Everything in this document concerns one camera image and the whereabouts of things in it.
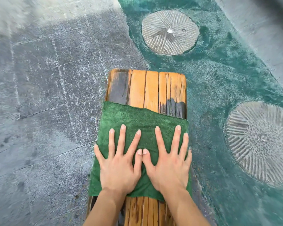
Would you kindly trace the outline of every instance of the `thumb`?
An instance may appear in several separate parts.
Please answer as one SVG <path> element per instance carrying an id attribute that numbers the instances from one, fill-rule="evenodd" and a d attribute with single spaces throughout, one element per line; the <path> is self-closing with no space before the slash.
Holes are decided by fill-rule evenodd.
<path id="1" fill-rule="evenodd" d="M 150 152 L 147 149 L 143 150 L 142 162 L 144 163 L 144 166 L 146 167 L 147 175 L 151 177 L 155 171 L 155 167 L 151 162 Z"/>
<path id="2" fill-rule="evenodd" d="M 141 149 L 139 149 L 135 153 L 135 163 L 133 167 L 133 173 L 138 178 L 140 178 L 142 175 L 142 150 Z"/>

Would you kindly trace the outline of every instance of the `hand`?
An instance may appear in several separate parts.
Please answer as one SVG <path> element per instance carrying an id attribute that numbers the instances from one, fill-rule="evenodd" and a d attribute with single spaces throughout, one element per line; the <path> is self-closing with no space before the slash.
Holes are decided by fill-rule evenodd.
<path id="1" fill-rule="evenodd" d="M 160 128 L 155 128 L 156 141 L 158 146 L 158 162 L 154 166 L 151 162 L 150 152 L 147 149 L 143 150 L 142 161 L 146 167 L 147 175 L 149 176 L 154 188 L 164 195 L 164 191 L 168 188 L 177 186 L 186 189 L 189 180 L 189 168 L 192 162 L 192 152 L 189 150 L 188 156 L 185 158 L 189 143 L 189 135 L 183 135 L 183 142 L 178 154 L 181 126 L 175 128 L 171 151 L 168 154 L 164 145 L 164 140 L 161 136 Z"/>
<path id="2" fill-rule="evenodd" d="M 135 154 L 135 164 L 132 166 L 132 159 L 141 137 L 138 130 L 124 155 L 126 126 L 122 125 L 117 151 L 115 153 L 114 129 L 109 131 L 109 153 L 105 159 L 99 150 L 98 145 L 94 145 L 94 153 L 100 164 L 100 181 L 102 189 L 110 189 L 121 194 L 128 194 L 133 191 L 142 174 L 142 150 Z"/>

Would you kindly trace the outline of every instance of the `gray concrete ground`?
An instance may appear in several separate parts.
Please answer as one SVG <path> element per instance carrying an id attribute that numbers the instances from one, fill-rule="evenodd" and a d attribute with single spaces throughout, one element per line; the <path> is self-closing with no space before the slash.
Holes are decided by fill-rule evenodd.
<path id="1" fill-rule="evenodd" d="M 283 0 L 216 0 L 283 86 Z M 117 0 L 0 0 L 0 225 L 81 225 L 106 73 L 147 69 Z"/>

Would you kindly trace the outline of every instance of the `wooden bench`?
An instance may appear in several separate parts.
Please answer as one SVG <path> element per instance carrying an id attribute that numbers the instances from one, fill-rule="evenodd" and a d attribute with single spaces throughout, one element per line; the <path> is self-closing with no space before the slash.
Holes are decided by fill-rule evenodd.
<path id="1" fill-rule="evenodd" d="M 178 73 L 113 69 L 105 100 L 186 119 L 186 78 Z M 89 197 L 87 216 L 96 199 Z M 173 226 L 175 222 L 165 202 L 127 197 L 117 225 Z"/>

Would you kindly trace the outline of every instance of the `carved radial grooves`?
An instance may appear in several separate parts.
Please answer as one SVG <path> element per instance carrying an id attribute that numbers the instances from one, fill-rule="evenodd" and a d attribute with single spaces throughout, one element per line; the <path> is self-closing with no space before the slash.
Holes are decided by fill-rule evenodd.
<path id="1" fill-rule="evenodd" d="M 164 55 L 188 51 L 199 36 L 197 25 L 187 15 L 175 10 L 149 14 L 142 21 L 141 32 L 147 46 Z"/>
<path id="2" fill-rule="evenodd" d="M 234 158 L 254 178 L 283 183 L 283 109 L 264 102 L 244 102 L 225 125 Z"/>

